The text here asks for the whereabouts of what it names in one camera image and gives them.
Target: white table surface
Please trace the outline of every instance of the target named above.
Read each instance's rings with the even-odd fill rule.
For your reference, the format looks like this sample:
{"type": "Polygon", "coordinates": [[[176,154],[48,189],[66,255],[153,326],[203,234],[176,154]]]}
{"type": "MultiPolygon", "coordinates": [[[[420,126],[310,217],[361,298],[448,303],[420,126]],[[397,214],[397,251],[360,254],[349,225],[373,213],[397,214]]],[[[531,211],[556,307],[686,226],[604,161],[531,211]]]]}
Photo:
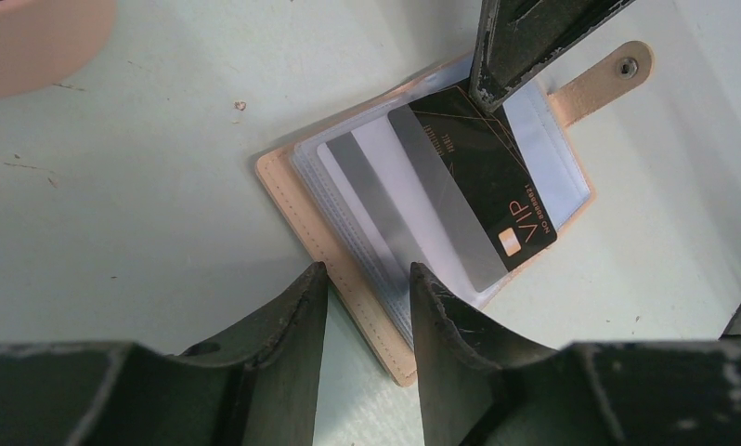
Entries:
{"type": "MultiPolygon", "coordinates": [[[[254,156],[469,50],[479,4],[120,1],[83,91],[0,100],[0,341],[180,352],[277,295],[309,258],[254,156]]],[[[741,0],[639,0],[539,81],[632,39],[653,77],[569,132],[596,202],[487,308],[553,347],[714,338],[741,300],[741,0]]],[[[332,298],[315,444],[422,435],[332,298]]]]}

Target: card holder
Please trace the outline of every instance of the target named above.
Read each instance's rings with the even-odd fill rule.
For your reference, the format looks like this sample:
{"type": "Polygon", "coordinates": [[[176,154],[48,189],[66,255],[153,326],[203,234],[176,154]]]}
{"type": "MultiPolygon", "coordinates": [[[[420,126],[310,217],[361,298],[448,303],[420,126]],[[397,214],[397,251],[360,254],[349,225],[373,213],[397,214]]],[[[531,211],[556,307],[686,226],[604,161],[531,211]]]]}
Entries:
{"type": "MultiPolygon", "coordinates": [[[[636,85],[639,85],[651,69],[651,53],[641,43],[626,45],[634,45],[636,49],[645,48],[649,58],[649,62],[641,64],[644,70],[640,71],[640,77],[637,79],[636,85]]],[[[585,76],[598,75],[598,72],[607,75],[609,67],[617,62],[618,52],[623,47],[582,74],[574,83],[585,76]]],[[[625,48],[625,51],[630,52],[631,47],[625,48]]],[[[452,234],[447,230],[449,221],[444,224],[444,215],[421,220],[438,222],[441,225],[441,228],[430,228],[425,231],[430,238],[423,239],[421,234],[415,234],[414,232],[420,228],[407,223],[412,215],[421,215],[423,212],[437,214],[437,206],[431,206],[430,211],[423,206],[425,203],[438,202],[428,194],[425,187],[427,184],[423,185],[423,178],[428,175],[423,175],[422,172],[418,174],[414,168],[419,166],[424,169],[427,163],[416,158],[416,155],[406,153],[402,145],[395,151],[383,155],[383,151],[371,150],[371,146],[374,146],[372,141],[370,145],[368,143],[368,139],[374,139],[385,132],[398,135],[395,133],[393,121],[401,117],[414,119],[412,114],[407,114],[410,109],[407,111],[402,107],[426,96],[429,92],[458,82],[457,80],[468,73],[470,64],[470,60],[462,59],[438,67],[358,109],[336,117],[331,125],[325,125],[313,137],[262,156],[256,165],[258,176],[270,196],[308,252],[316,260],[327,264],[349,314],[385,369],[401,386],[410,385],[416,380],[410,339],[402,334],[406,333],[405,325],[401,330],[402,322],[408,320],[408,304],[402,305],[400,301],[387,297],[399,298],[408,291],[406,279],[408,268],[404,268],[404,265],[410,258],[425,256],[423,253],[425,249],[435,251],[435,254],[431,254],[432,258],[447,258],[448,263],[452,262],[448,269],[453,271],[448,272],[447,276],[455,274],[454,271],[463,271],[465,274],[463,276],[456,274],[456,277],[461,277],[453,281],[459,285],[468,283],[469,289],[474,290],[475,295],[469,293],[464,295],[469,295],[470,300],[476,297],[477,300],[472,304],[479,308],[482,308],[496,294],[499,287],[513,276],[506,274],[509,271],[503,264],[491,269],[496,273],[495,276],[477,273],[478,269],[471,267],[471,258],[467,257],[466,262],[469,263],[462,263],[463,258],[459,251],[463,244],[450,239],[452,234]],[[389,117],[391,112],[397,116],[391,119],[389,117]],[[364,125],[376,120],[379,122],[362,129],[364,125]],[[404,170],[409,169],[407,174],[387,175],[384,172],[386,169],[379,168],[379,157],[384,159],[393,152],[399,160],[395,166],[404,170]],[[413,162],[411,157],[415,157],[416,162],[413,162]],[[407,183],[396,184],[395,181],[401,181],[401,178],[407,183]],[[410,190],[414,193],[417,189],[414,183],[422,187],[420,198],[415,200],[409,197],[409,202],[406,202],[407,198],[400,196],[399,192],[410,190]],[[470,277],[466,271],[471,271],[474,276],[470,277]],[[488,283],[490,285],[485,289],[477,289],[483,288],[488,283]],[[385,291],[387,294],[380,292],[385,286],[388,287],[385,291]]],[[[634,86],[632,83],[622,85],[624,88],[617,85],[616,90],[601,92],[596,96],[615,98],[634,86]]],[[[574,221],[586,208],[592,201],[594,192],[591,183],[583,175],[568,140],[564,137],[566,119],[576,122],[576,116],[553,109],[560,103],[554,100],[554,95],[558,93],[545,96],[536,83],[530,82],[505,102],[504,114],[510,122],[514,138],[519,141],[519,147],[515,148],[516,156],[526,163],[527,172],[537,183],[539,201],[548,209],[554,227],[560,230],[574,221]]],[[[604,105],[604,101],[595,100],[594,104],[599,108],[604,105]]],[[[581,112],[583,115],[580,117],[587,115],[587,110],[589,108],[583,108],[581,112]]],[[[398,124],[398,127],[416,128],[411,124],[403,126],[398,124]]],[[[414,138],[423,134],[412,135],[414,138]]],[[[438,171],[439,169],[434,169],[434,166],[439,166],[438,163],[444,161],[444,158],[440,160],[438,150],[434,151],[433,147],[432,144],[429,153],[435,156],[431,161],[436,160],[437,164],[433,164],[430,170],[426,169],[426,174],[438,171]]],[[[450,176],[447,179],[451,179],[447,165],[442,163],[440,166],[442,171],[450,176]]],[[[440,177],[434,177],[433,180],[435,184],[446,183],[444,178],[440,177]]],[[[475,229],[476,235],[482,234],[481,230],[487,228],[477,230],[475,227],[475,229]]],[[[499,230],[499,233],[494,235],[501,249],[514,250],[516,247],[515,237],[510,237],[506,230],[499,230]]]]}

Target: beige card holder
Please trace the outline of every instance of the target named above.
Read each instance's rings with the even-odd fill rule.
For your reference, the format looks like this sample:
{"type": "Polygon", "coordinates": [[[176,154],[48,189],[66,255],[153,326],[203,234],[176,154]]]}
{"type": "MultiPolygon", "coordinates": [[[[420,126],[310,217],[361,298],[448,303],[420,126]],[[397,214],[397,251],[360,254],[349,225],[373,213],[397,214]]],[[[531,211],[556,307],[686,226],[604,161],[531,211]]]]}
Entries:
{"type": "MultiPolygon", "coordinates": [[[[628,42],[574,81],[550,94],[548,98],[554,115],[564,127],[574,124],[643,83],[652,70],[652,62],[652,51],[646,44],[628,42]]],[[[339,114],[300,140],[399,95],[439,68],[429,70],[377,99],[339,114]]],[[[413,351],[387,317],[359,264],[332,231],[290,163],[294,146],[300,140],[261,156],[256,162],[256,173],[307,252],[314,260],[327,265],[341,300],[384,369],[399,386],[410,386],[417,380],[413,351]]]]}

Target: stitching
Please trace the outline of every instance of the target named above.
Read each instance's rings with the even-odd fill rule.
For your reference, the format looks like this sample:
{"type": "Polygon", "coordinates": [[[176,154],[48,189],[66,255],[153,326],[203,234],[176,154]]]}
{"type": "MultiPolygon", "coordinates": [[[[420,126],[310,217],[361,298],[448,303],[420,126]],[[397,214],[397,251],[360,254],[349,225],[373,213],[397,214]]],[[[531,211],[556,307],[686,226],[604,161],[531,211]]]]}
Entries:
{"type": "MultiPolygon", "coordinates": [[[[462,89],[462,88],[460,88],[459,86],[456,86],[456,88],[458,88],[458,91],[460,91],[460,92],[461,92],[461,94],[462,94],[462,95],[463,95],[463,96],[464,96],[464,97],[466,98],[466,100],[468,100],[468,101],[469,101],[469,105],[471,105],[471,106],[472,106],[472,108],[474,109],[474,112],[476,112],[476,113],[477,113],[477,114],[479,114],[480,116],[483,116],[483,113],[482,113],[482,112],[480,112],[480,110],[478,110],[478,109],[477,109],[477,107],[475,106],[475,103],[474,103],[474,102],[472,102],[472,100],[471,100],[471,99],[469,98],[469,96],[468,96],[468,95],[466,95],[466,93],[464,93],[463,89],[462,89]]],[[[502,125],[502,124],[501,124],[501,123],[499,122],[499,120],[496,120],[496,122],[497,122],[497,123],[499,124],[499,126],[500,126],[500,127],[504,128],[504,125],[502,125]]],[[[510,153],[510,156],[512,156],[512,157],[513,157],[513,159],[514,159],[514,160],[515,160],[515,161],[516,161],[516,162],[518,163],[518,165],[520,165],[520,166],[521,166],[521,168],[522,168],[522,169],[524,169],[524,170],[525,170],[525,171],[526,171],[526,172],[528,173],[529,171],[528,171],[528,170],[527,170],[527,168],[526,168],[526,167],[524,166],[524,164],[523,164],[523,163],[521,162],[521,160],[519,160],[519,159],[518,159],[518,157],[517,157],[517,156],[515,155],[514,151],[512,151],[512,150],[510,149],[510,146],[508,146],[507,144],[505,144],[505,143],[504,143],[504,141],[502,141],[502,140],[501,140],[501,138],[500,138],[499,134],[497,134],[497,133],[496,133],[496,130],[494,130],[494,129],[493,129],[493,127],[491,127],[491,125],[490,125],[490,124],[488,123],[488,121],[485,121],[485,123],[486,123],[486,125],[488,126],[488,129],[489,129],[489,130],[491,131],[491,133],[493,133],[493,134],[494,134],[494,136],[496,137],[496,139],[498,139],[498,140],[499,140],[499,142],[501,143],[501,145],[502,145],[502,146],[504,146],[504,148],[505,148],[505,149],[507,149],[507,151],[508,151],[508,152],[510,153]]]]}
{"type": "MultiPolygon", "coordinates": [[[[283,190],[278,185],[278,181],[274,178],[274,176],[270,175],[269,166],[271,164],[277,162],[280,158],[282,158],[282,156],[284,154],[286,154],[286,152],[287,152],[286,150],[279,151],[279,153],[276,156],[274,156],[272,159],[270,159],[268,162],[266,162],[266,164],[264,165],[264,170],[269,175],[269,179],[271,180],[271,182],[275,186],[275,189],[278,191],[278,195],[280,196],[280,198],[286,203],[286,205],[289,206],[289,209],[291,209],[291,211],[293,212],[293,215],[296,217],[297,222],[299,223],[299,226],[303,230],[305,230],[305,233],[307,234],[307,237],[310,239],[311,242],[313,242],[313,244],[316,246],[316,248],[318,249],[318,251],[321,253],[321,258],[324,259],[325,263],[327,263],[327,265],[329,265],[332,270],[336,270],[336,267],[335,267],[334,263],[332,262],[332,260],[330,260],[330,258],[327,257],[326,253],[324,253],[324,250],[321,248],[321,246],[319,246],[319,242],[317,242],[316,241],[316,238],[313,237],[310,234],[310,230],[308,230],[307,226],[305,225],[305,222],[302,220],[302,218],[299,216],[299,214],[297,214],[297,212],[294,210],[291,202],[289,202],[289,199],[286,197],[286,194],[283,192],[283,190]]],[[[337,274],[337,276],[338,276],[338,281],[344,286],[344,288],[346,289],[346,291],[350,295],[352,295],[354,293],[354,290],[351,288],[351,286],[349,286],[348,283],[346,283],[345,279],[343,278],[343,276],[341,274],[337,274]]],[[[365,313],[365,309],[363,308],[362,303],[361,302],[355,303],[355,307],[362,314],[362,318],[365,321],[365,323],[373,331],[373,334],[375,335],[377,341],[379,342],[379,345],[382,346],[382,348],[384,349],[384,352],[386,352],[387,358],[389,358],[392,361],[393,365],[395,366],[396,370],[398,371],[398,374],[403,374],[403,376],[404,376],[405,379],[409,379],[414,374],[416,374],[417,373],[417,370],[416,369],[413,372],[411,372],[410,374],[404,374],[403,373],[403,371],[401,370],[400,365],[398,365],[395,357],[390,352],[389,348],[384,343],[384,341],[382,340],[382,338],[379,336],[379,333],[376,331],[375,325],[373,324],[373,322],[371,321],[371,319],[368,317],[368,314],[365,313]]]]}
{"type": "MultiPolygon", "coordinates": [[[[372,259],[376,258],[377,256],[372,256],[370,254],[370,251],[368,250],[368,247],[363,242],[363,238],[359,237],[358,231],[354,224],[354,219],[349,218],[346,216],[343,207],[339,204],[343,201],[343,199],[338,199],[336,194],[330,190],[330,188],[324,187],[324,184],[327,183],[327,180],[325,179],[323,175],[322,169],[315,167],[314,163],[312,162],[312,156],[308,153],[305,153],[304,155],[301,155],[303,157],[306,157],[308,160],[311,160],[309,165],[305,167],[307,170],[307,173],[312,177],[317,177],[317,187],[311,188],[311,191],[316,193],[320,196],[321,201],[324,203],[317,203],[318,207],[321,207],[322,209],[322,215],[329,220],[329,222],[332,225],[332,228],[338,232],[338,235],[343,240],[344,243],[346,243],[348,246],[348,249],[350,251],[350,254],[354,255],[356,252],[360,252],[360,255],[354,256],[355,260],[359,263],[361,263],[365,270],[371,275],[370,280],[372,284],[374,284],[380,291],[382,295],[390,296],[394,295],[390,290],[390,286],[387,284],[387,281],[384,279],[384,274],[380,270],[380,268],[373,262],[366,259],[372,259]],[[329,211],[331,212],[324,212],[323,207],[328,207],[329,211]],[[343,225],[338,224],[336,220],[334,219],[335,213],[340,214],[342,221],[344,222],[343,225]]],[[[404,315],[401,313],[401,310],[398,308],[392,307],[389,303],[385,302],[384,300],[382,302],[379,302],[384,307],[384,310],[391,313],[392,316],[396,316],[402,323],[404,324],[404,328],[406,328],[405,320],[407,319],[404,315]]],[[[409,340],[404,336],[404,340],[407,341],[407,344],[409,343],[409,340]]]]}

